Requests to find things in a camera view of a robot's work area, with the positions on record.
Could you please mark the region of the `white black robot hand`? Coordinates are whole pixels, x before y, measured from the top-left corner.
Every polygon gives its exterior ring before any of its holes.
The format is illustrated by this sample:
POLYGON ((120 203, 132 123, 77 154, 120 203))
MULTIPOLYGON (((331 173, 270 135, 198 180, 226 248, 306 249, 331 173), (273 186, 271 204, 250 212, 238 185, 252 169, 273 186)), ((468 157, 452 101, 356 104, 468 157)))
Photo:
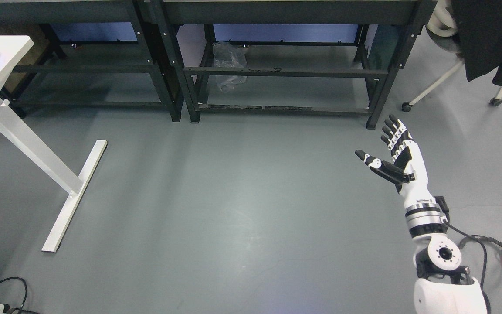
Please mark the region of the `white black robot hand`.
POLYGON ((384 120, 380 137, 392 156, 392 162, 373 157, 362 150, 356 156, 375 174, 396 186, 404 198, 405 209, 422 203, 434 203, 430 194, 424 158, 406 125, 394 115, 384 120))

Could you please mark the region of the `white robot forearm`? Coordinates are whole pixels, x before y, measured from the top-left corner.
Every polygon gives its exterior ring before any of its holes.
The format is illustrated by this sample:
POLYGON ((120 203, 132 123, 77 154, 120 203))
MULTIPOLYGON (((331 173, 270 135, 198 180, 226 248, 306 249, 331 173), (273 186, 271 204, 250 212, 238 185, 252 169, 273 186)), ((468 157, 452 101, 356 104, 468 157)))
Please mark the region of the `white robot forearm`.
POLYGON ((461 250, 448 237, 449 208, 444 197, 406 209, 406 223, 416 250, 417 280, 413 303, 418 314, 489 314, 482 281, 462 264, 461 250))

